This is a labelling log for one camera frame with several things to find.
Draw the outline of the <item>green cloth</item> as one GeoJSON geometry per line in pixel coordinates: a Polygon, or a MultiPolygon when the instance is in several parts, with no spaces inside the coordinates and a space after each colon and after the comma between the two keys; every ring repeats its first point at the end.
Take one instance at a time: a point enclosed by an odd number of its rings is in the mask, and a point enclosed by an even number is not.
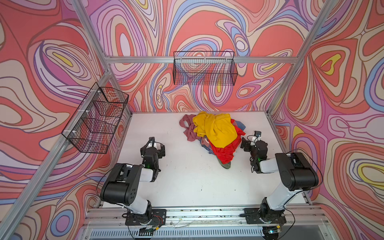
{"type": "Polygon", "coordinates": [[[228,163],[223,163],[219,158],[217,158],[219,164],[221,165],[221,167],[223,167],[224,169],[228,170],[231,168],[231,162],[228,162],[228,163]]]}

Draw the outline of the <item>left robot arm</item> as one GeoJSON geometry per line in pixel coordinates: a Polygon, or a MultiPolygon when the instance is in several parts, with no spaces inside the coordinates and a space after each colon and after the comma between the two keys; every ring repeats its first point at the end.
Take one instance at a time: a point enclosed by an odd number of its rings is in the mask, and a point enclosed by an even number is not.
{"type": "Polygon", "coordinates": [[[105,180],[99,196],[103,202],[121,206],[129,213],[152,218],[152,204],[139,196],[139,183],[153,183],[161,172],[159,160],[166,155],[165,145],[150,137],[140,148],[140,165],[115,164],[105,180]]]}

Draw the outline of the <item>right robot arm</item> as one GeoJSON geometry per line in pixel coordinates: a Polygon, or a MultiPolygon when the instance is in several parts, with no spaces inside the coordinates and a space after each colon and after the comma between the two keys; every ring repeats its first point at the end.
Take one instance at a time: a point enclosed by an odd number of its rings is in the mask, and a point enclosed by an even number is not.
{"type": "Polygon", "coordinates": [[[317,172],[302,153],[277,153],[268,159],[268,144],[253,137],[242,138],[241,149],[249,152],[251,171],[257,174],[279,173],[281,182],[274,192],[265,197],[258,209],[244,209],[248,224],[261,222],[284,223],[286,204],[297,194],[317,187],[317,172]]]}

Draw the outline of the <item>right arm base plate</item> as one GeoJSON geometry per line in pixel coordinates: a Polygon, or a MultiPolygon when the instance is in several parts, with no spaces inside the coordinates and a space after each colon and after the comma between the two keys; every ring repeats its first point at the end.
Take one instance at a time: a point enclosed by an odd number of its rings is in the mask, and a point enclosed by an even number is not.
{"type": "Polygon", "coordinates": [[[245,208],[240,217],[246,219],[247,224],[284,225],[287,220],[284,211],[274,211],[263,208],[245,208]]]}

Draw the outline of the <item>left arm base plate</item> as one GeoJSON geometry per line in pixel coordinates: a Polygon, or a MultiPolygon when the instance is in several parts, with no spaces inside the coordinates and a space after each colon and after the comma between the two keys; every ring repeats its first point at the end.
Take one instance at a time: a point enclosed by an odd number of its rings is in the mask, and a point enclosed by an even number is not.
{"type": "Polygon", "coordinates": [[[166,223],[167,210],[147,210],[143,215],[133,214],[129,211],[122,214],[126,226],[161,227],[166,223]]]}

